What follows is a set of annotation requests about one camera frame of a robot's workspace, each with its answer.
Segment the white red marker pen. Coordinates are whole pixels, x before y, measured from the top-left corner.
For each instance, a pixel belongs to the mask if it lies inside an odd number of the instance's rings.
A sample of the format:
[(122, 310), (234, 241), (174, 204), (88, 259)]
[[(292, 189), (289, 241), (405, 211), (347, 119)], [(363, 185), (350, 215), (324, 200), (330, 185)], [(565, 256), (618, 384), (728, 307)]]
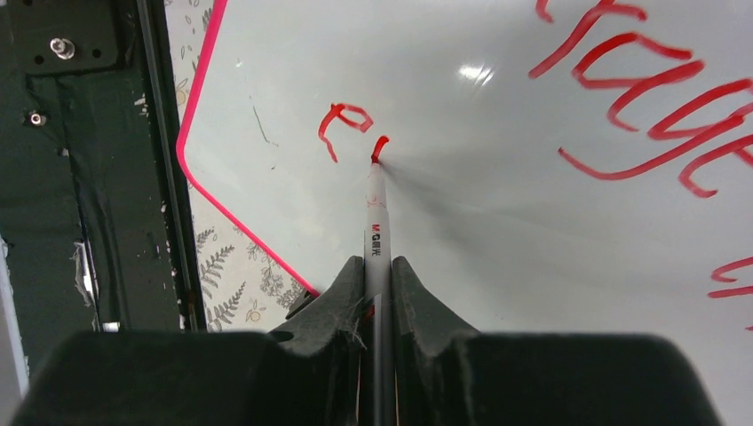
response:
[(361, 337), (360, 425), (397, 423), (392, 335), (392, 255), (390, 221), (380, 154), (380, 137), (370, 156), (366, 227), (363, 234), (364, 311)]

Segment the pink framed whiteboard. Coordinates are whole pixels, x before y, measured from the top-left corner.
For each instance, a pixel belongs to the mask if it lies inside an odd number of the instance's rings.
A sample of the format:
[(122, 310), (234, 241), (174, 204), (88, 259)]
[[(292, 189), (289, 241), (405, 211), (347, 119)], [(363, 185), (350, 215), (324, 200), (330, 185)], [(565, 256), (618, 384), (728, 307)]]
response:
[(392, 254), (483, 330), (643, 332), (752, 422), (749, 1), (217, 1), (194, 187), (324, 290)]

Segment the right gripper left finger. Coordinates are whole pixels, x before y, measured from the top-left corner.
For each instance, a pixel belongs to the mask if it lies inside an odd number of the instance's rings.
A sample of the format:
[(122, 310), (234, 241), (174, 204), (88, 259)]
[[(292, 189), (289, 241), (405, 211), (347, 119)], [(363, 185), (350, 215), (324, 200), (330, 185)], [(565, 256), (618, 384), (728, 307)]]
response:
[(363, 297), (363, 259), (352, 256), (324, 293), (270, 333), (280, 425), (356, 423)]

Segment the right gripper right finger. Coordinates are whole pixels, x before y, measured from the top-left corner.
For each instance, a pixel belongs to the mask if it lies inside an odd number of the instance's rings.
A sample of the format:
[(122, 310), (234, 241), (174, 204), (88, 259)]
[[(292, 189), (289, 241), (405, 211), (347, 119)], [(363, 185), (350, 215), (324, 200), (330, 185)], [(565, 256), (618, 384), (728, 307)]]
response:
[(478, 331), (422, 283), (406, 257), (392, 261), (392, 335), (401, 425), (466, 425), (463, 351)]

